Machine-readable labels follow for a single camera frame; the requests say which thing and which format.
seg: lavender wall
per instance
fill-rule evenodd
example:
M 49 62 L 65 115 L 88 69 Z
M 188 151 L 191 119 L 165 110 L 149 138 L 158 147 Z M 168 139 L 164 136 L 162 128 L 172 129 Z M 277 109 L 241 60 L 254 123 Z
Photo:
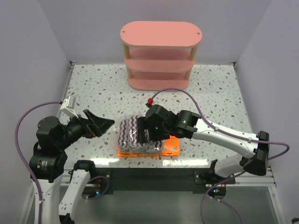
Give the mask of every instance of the lavender wall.
M 0 223 L 15 224 L 30 180 L 14 146 L 15 125 L 32 106 L 61 100 L 69 63 L 36 0 L 2 0 L 0 30 Z M 57 107 L 24 120 L 20 144 L 27 160 L 39 119 L 51 114 Z
M 254 131 L 291 145 L 270 162 L 288 221 L 299 216 L 298 9 L 298 0 L 273 0 L 236 65 Z
M 136 20 L 189 21 L 200 63 L 236 62 L 271 0 L 39 0 L 69 60 L 122 63 L 120 29 Z

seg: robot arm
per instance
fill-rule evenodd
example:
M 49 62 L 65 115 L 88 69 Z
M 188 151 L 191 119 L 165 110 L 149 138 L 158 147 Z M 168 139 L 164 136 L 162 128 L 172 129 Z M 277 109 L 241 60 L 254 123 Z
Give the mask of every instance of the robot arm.
M 38 223 L 40 203 L 43 204 L 42 223 L 74 223 L 73 212 L 86 184 L 91 177 L 95 177 L 96 172 L 92 161 L 78 161 L 74 166 L 70 185 L 59 203 L 60 184 L 67 159 L 64 150 L 81 137 L 91 139 L 102 136 L 114 124 L 114 120 L 97 117 L 89 110 L 83 111 L 87 119 L 77 115 L 74 111 L 75 100 L 74 97 L 68 97 L 62 102 L 60 110 L 70 117 L 67 125 L 61 124 L 59 119 L 53 116 L 38 123 L 38 142 L 29 162 L 38 179 L 43 198 L 39 201 L 38 188 L 33 182 L 36 199 L 35 224 Z
M 168 139 L 172 135 L 177 138 L 209 141 L 237 153 L 220 161 L 212 161 L 210 171 L 205 178 L 221 180 L 242 171 L 254 175 L 266 175 L 269 145 L 252 142 L 252 140 L 268 141 L 269 134 L 266 132 L 243 133 L 220 125 L 213 129 L 196 113 L 182 110 L 178 114 L 174 114 L 160 105 L 151 106 L 145 117 L 138 120 L 138 125 L 139 141 L 143 141 L 143 132 L 148 129 L 149 138 L 153 141 Z M 222 134 L 217 131 L 218 129 L 246 137 L 249 141 Z

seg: terrazzo table surface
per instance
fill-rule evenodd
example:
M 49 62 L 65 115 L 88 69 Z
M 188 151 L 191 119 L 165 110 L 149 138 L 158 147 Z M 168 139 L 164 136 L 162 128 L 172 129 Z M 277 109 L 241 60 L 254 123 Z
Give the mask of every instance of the terrazzo table surface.
M 245 105 L 232 65 L 195 65 L 186 90 L 197 100 L 205 116 L 212 122 L 251 132 Z M 89 109 L 97 116 L 114 119 L 117 123 L 127 115 L 145 113 L 145 103 L 154 91 L 132 89 L 127 82 L 125 65 L 75 65 L 67 96 L 77 98 L 75 111 Z M 174 113 L 180 110 L 197 112 L 193 102 L 181 92 L 160 93 L 154 103 Z M 66 124 L 68 117 L 61 115 Z M 224 159 L 235 152 L 218 145 L 180 139 L 180 156 L 118 157 L 117 128 L 111 127 L 100 138 L 81 138 L 66 149 L 65 168 L 77 160 L 93 160 L 96 167 L 113 168 L 206 168 L 214 159 Z

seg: pink shelf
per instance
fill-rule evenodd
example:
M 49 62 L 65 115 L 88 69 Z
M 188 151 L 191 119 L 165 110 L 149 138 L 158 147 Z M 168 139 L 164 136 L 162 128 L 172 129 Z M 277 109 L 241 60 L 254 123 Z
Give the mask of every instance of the pink shelf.
M 150 72 L 187 72 L 194 60 L 189 60 L 187 49 L 133 48 L 130 59 L 125 59 L 128 68 Z
M 138 47 L 192 48 L 201 38 L 201 30 L 189 22 L 134 21 L 121 29 L 122 41 Z
M 201 38 L 201 30 L 189 22 L 126 24 L 121 39 L 130 86 L 138 90 L 186 88 Z
M 139 71 L 132 73 L 133 78 L 128 78 L 128 83 L 137 90 L 160 90 L 171 87 L 185 89 L 189 84 L 189 80 L 184 79 L 185 73 Z

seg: black metal frame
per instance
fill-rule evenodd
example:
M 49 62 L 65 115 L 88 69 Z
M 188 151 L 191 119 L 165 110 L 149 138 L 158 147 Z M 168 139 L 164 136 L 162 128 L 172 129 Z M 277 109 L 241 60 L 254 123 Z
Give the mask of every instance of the black metal frame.
M 115 190 L 138 191 L 191 191 L 194 194 L 206 192 L 206 184 L 211 184 L 200 178 L 210 168 L 96 168 L 96 174 L 106 176 L 109 189 L 106 194 Z M 107 182 L 101 181 L 101 191 Z

